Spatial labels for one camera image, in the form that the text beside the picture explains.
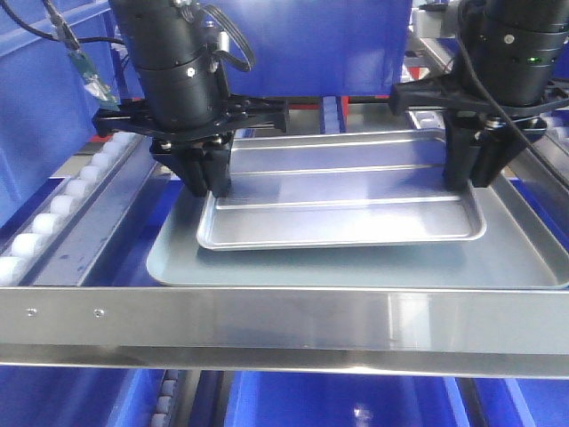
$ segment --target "silver baking tray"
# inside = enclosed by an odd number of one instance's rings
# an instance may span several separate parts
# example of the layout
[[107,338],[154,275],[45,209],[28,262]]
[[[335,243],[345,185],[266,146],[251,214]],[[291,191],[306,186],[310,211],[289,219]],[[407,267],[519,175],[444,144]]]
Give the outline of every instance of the silver baking tray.
[[566,287],[569,254],[508,180],[500,176],[491,188],[475,189],[475,194],[488,230],[473,241],[210,251],[196,241],[204,202],[183,190],[148,255],[147,268],[165,285],[195,288]]
[[217,251],[386,246],[480,238],[472,188],[443,185],[442,130],[236,140],[231,190],[197,228]]

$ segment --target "blue storage box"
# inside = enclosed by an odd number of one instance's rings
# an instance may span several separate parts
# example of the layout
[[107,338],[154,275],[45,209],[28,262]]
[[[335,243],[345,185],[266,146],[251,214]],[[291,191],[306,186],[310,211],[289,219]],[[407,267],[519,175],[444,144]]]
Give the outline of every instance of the blue storage box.
[[148,425],[162,370],[1,367],[3,427]]
[[488,427],[569,425],[569,381],[476,380]]
[[[41,2],[9,4],[24,21],[51,30]],[[57,5],[78,36],[111,35],[106,2]],[[113,84],[109,44],[84,48]],[[29,34],[0,10],[0,226],[94,135],[91,116],[97,107],[63,44]]]
[[401,76],[411,0],[208,3],[238,25],[257,58],[250,73],[227,66],[234,93],[385,95]]
[[469,426],[453,378],[241,372],[225,427]]

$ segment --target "metal shelf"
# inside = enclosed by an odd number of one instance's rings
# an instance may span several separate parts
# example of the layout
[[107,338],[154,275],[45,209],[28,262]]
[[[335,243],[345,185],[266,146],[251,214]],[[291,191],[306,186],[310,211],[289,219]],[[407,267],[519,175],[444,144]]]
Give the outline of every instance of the metal shelf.
[[0,289],[0,364],[569,378],[564,290],[161,287],[133,240],[165,183],[142,142]]

